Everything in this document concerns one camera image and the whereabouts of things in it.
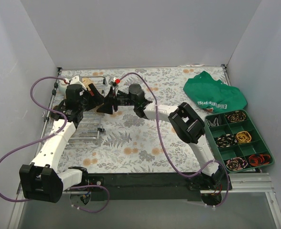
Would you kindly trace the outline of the dark brown bowl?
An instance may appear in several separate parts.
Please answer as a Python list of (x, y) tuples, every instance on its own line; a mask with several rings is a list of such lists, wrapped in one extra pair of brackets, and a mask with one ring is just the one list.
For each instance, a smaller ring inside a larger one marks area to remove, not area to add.
[(59, 112), (61, 112), (61, 108), (59, 107), (59, 105), (56, 105), (52, 108), (52, 110), (54, 110), (54, 112), (50, 112), (49, 117), (53, 120), (59, 120), (59, 119), (64, 119), (63, 116), (61, 114), (59, 114)]

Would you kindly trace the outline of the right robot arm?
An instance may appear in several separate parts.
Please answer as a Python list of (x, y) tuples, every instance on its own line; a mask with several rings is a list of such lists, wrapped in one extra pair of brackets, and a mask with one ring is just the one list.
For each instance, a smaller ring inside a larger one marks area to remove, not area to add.
[(127, 93), (112, 86), (97, 111), (111, 115), (119, 106), (133, 106), (139, 118), (169, 122), (177, 136), (190, 146), (201, 167), (199, 172), (185, 175), (185, 178), (191, 179), (199, 187), (211, 190), (220, 186), (226, 171), (215, 160), (206, 141), (203, 120), (188, 103), (183, 102), (179, 106), (157, 105), (147, 100), (141, 86), (134, 83), (129, 86)]

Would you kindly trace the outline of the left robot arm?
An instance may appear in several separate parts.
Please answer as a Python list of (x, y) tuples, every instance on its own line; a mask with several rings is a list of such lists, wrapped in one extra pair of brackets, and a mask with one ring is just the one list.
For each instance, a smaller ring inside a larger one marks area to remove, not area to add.
[(22, 165), (19, 170), (25, 198), (56, 203), (62, 192), (70, 187), (80, 191), (88, 188), (86, 168), (70, 167), (61, 173), (57, 172), (57, 168), (69, 139), (83, 119), (83, 113), (103, 104), (103, 99), (91, 80), (67, 86), (65, 99), (50, 113), (53, 119), (52, 137), (45, 141), (32, 162)]

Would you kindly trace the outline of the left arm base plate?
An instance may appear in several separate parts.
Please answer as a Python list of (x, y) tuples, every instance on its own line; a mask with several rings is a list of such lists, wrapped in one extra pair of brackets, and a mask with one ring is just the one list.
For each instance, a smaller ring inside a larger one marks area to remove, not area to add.
[(85, 176), (82, 178), (81, 183), (73, 185), (72, 187), (68, 188), (67, 191), (100, 191), (99, 188), (96, 187), (81, 187), (81, 186), (88, 186), (88, 185), (98, 185), (101, 186), (104, 184), (104, 177), (103, 176)]

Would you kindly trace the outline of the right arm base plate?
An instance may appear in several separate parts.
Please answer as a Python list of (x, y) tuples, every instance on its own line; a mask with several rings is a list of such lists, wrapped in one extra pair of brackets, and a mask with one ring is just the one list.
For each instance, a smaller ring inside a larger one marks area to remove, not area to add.
[(231, 182), (227, 182), (226, 176), (223, 176), (221, 179), (213, 182), (210, 177), (205, 178), (202, 175), (197, 175), (188, 179), (187, 184), (190, 190), (216, 190), (221, 188), (222, 191), (226, 191), (227, 187), (229, 187), (229, 190), (233, 189)]

